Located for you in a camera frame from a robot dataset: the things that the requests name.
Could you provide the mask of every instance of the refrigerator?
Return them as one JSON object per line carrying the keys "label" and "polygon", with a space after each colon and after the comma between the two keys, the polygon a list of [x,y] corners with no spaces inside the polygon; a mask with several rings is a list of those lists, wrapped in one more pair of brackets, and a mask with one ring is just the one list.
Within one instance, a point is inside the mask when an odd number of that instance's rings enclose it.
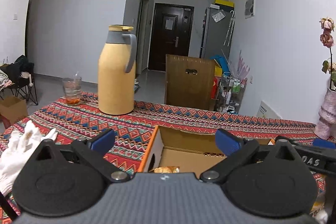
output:
{"label": "refrigerator", "polygon": [[[213,15],[219,11],[225,14],[225,17],[218,22],[215,21]],[[211,56],[220,55],[228,60],[230,54],[231,41],[227,41],[224,46],[227,30],[230,26],[231,13],[216,8],[208,7],[205,10],[205,17],[203,21],[203,35],[201,50],[199,52],[200,58],[209,59]]]}

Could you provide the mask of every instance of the pink flower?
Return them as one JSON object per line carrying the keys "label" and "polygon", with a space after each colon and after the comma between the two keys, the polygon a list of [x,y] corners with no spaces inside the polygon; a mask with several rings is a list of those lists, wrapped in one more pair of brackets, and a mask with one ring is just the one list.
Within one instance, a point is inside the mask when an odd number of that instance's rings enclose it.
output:
{"label": "pink flower", "polygon": [[328,33],[323,33],[320,36],[320,41],[323,43],[323,46],[326,46],[328,48],[330,48],[334,45],[334,39],[331,36],[331,34],[328,34]]}
{"label": "pink flower", "polygon": [[320,22],[321,22],[321,29],[330,29],[333,31],[335,28],[334,21],[330,17],[321,18]]}

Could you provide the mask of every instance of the gray handle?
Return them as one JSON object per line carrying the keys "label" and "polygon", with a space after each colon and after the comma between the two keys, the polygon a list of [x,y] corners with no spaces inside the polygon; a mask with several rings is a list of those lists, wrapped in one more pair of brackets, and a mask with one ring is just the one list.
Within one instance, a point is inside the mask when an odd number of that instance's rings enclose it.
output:
{"label": "gray handle", "polygon": [[179,37],[176,37],[176,40],[173,41],[175,41],[175,48],[177,48],[177,45],[179,44]]}
{"label": "gray handle", "polygon": [[131,54],[129,56],[128,64],[125,67],[125,73],[130,73],[137,58],[137,37],[133,34],[123,34],[123,38],[129,37],[131,40]]}

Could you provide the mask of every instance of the dried rose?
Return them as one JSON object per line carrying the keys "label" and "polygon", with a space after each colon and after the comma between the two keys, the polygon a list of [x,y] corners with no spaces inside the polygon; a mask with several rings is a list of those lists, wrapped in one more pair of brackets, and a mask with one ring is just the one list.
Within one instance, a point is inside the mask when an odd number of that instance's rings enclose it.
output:
{"label": "dried rose", "polygon": [[334,39],[330,34],[323,33],[320,36],[320,41],[323,43],[323,46],[326,46],[328,48],[332,47],[334,45]]}
{"label": "dried rose", "polygon": [[331,34],[331,29],[325,28],[325,29],[323,30],[323,33]]}
{"label": "dried rose", "polygon": [[330,29],[333,31],[335,28],[334,21],[330,17],[321,18],[320,22],[321,22],[321,29]]}
{"label": "dried rose", "polygon": [[[335,62],[333,62],[333,71],[334,70],[336,70],[336,63]],[[329,73],[331,73],[331,63],[329,63],[328,71],[329,71]]]}

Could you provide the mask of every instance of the bottle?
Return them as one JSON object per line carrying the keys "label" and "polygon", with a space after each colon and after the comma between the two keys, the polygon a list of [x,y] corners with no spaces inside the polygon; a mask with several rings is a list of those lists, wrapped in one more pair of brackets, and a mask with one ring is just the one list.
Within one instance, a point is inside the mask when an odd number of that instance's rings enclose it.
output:
{"label": "bottle", "polygon": [[238,86],[238,82],[235,81],[235,82],[233,83],[232,92],[237,92],[237,86]]}
{"label": "bottle", "polygon": [[231,95],[232,95],[232,92],[231,92],[231,90],[228,92],[228,94],[227,94],[227,97],[226,97],[226,104],[228,105],[229,103],[230,103],[230,100],[231,100]]}
{"label": "bottle", "polygon": [[240,92],[240,87],[241,87],[240,82],[238,82],[237,87],[236,87],[236,92],[237,92],[237,93]]}
{"label": "bottle", "polygon": [[103,113],[123,115],[134,109],[137,38],[133,27],[109,26],[98,62],[98,107]]}

